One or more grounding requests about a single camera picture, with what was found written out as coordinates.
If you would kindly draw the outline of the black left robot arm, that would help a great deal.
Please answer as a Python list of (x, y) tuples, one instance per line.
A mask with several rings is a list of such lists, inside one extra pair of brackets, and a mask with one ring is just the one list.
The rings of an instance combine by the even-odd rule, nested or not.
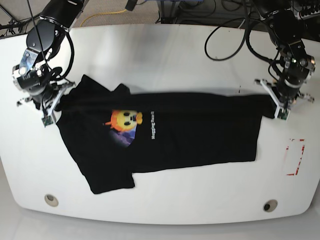
[[(297, 98), (304, 98), (300, 88), (316, 70), (316, 61), (307, 54), (302, 40), (303, 30), (299, 20), (290, 10), (288, 0), (253, 0), (251, 4), (259, 14), (258, 19), (251, 18), (247, 2), (242, 2), (244, 10), (244, 34), (239, 47), (230, 56), (221, 61), (233, 58), (246, 45), (248, 50), (258, 59), (268, 63), (268, 70), (274, 71), (275, 83), (271, 85), (270, 95), (283, 109), (289, 108)], [(253, 28), (263, 24), (271, 42), (276, 47), (276, 56), (271, 59), (257, 53), (250, 42)]]

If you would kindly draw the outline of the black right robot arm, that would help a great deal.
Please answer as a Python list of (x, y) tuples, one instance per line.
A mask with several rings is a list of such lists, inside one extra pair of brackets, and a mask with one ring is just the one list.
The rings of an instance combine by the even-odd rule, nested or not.
[[(58, 82), (66, 80), (73, 66), (75, 48), (70, 30), (87, 3), (86, 0), (51, 0), (39, 14), (38, 21), (31, 17), (33, 28), (27, 34), (20, 63), (12, 69), (12, 78), (14, 85), (28, 93), (35, 107), (45, 115), (64, 87)], [(64, 39), (70, 46), (68, 66), (52, 68), (49, 60), (59, 53)]]

